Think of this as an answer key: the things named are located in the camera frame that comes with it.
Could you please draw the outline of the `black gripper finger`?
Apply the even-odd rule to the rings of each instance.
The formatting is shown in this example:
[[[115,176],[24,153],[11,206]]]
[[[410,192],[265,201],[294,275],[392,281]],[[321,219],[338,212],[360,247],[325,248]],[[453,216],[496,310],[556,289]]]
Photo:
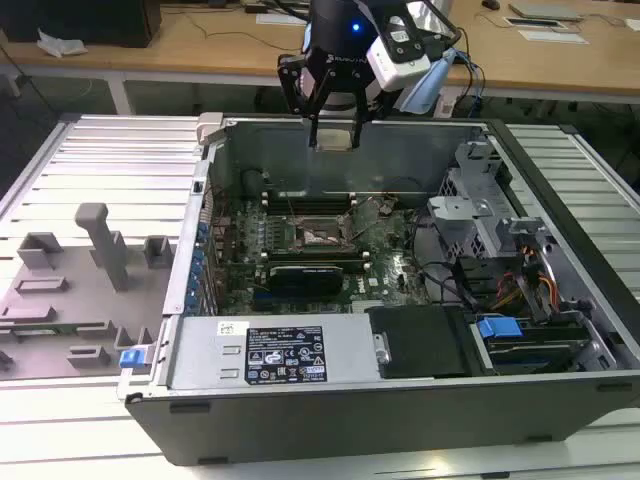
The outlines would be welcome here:
[[[331,93],[331,67],[326,52],[300,55],[282,54],[277,61],[277,74],[286,103],[292,114],[309,119],[308,146],[317,146],[319,114]],[[300,81],[310,77],[313,81],[309,95],[304,93]]]
[[[353,71],[352,87],[356,111],[351,130],[351,148],[357,149],[363,126],[370,121],[386,118],[398,100],[398,91],[383,90],[370,67]]]

